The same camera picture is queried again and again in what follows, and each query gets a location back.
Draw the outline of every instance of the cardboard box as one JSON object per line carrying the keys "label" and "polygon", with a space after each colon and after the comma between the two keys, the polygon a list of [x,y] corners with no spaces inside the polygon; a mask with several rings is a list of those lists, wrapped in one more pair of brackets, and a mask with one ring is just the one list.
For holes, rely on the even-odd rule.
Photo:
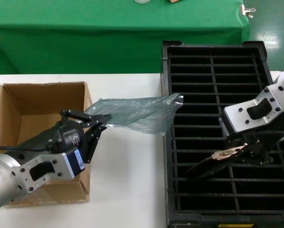
{"label": "cardboard box", "polygon": [[[14,146],[60,120],[60,110],[92,104],[87,83],[3,84],[0,87],[0,146]],[[89,202],[89,167],[73,180],[51,181],[6,207]]]}

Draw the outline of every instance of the metal clip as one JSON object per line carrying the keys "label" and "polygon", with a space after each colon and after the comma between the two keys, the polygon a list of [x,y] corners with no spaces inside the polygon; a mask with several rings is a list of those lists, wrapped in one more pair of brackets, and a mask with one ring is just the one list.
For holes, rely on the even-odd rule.
{"label": "metal clip", "polygon": [[228,149],[225,151],[216,151],[214,154],[212,154],[212,158],[216,160],[222,160],[225,158],[229,158],[231,155],[238,152],[236,151],[237,149],[242,149],[243,147],[244,146],[238,146],[238,147],[234,147],[232,149]]}
{"label": "metal clip", "polygon": [[244,4],[240,5],[240,13],[241,16],[245,16],[247,15],[249,18],[253,18],[252,12],[255,12],[256,9],[255,8],[245,8]]}

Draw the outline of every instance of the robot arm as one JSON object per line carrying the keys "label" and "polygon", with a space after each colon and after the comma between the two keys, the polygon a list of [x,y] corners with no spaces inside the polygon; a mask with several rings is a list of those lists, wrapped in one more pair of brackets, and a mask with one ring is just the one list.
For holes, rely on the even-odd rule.
{"label": "robot arm", "polygon": [[63,110],[61,121],[0,154],[0,207],[21,201],[50,180],[75,178],[90,163],[104,124],[111,115]]}
{"label": "robot arm", "polygon": [[226,107],[219,122],[230,149],[191,167],[187,177],[203,178],[231,163],[273,163],[269,152],[284,139],[284,72],[255,99]]}

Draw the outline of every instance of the black cable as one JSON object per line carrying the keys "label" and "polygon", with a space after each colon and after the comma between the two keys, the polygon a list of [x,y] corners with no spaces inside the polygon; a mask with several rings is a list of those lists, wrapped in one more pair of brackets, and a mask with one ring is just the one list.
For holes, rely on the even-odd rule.
{"label": "black cable", "polygon": [[271,131],[261,131],[261,132],[255,133],[256,137],[268,136],[268,135],[284,136],[284,132],[271,130]]}
{"label": "black cable", "polygon": [[0,146],[0,150],[42,152],[42,151],[46,151],[47,148],[24,148],[24,147],[18,147],[18,146]]}

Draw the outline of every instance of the black plastic crate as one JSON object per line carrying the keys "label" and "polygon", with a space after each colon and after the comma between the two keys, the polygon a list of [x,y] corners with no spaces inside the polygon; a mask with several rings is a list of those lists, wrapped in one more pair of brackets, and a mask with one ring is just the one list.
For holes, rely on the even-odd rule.
{"label": "black plastic crate", "polygon": [[164,42],[162,61],[163,95],[184,96],[164,138],[168,226],[284,225],[284,142],[272,151],[274,164],[232,164],[204,180],[185,176],[189,167],[226,149],[218,121],[223,109],[254,99],[272,83],[263,42]]}

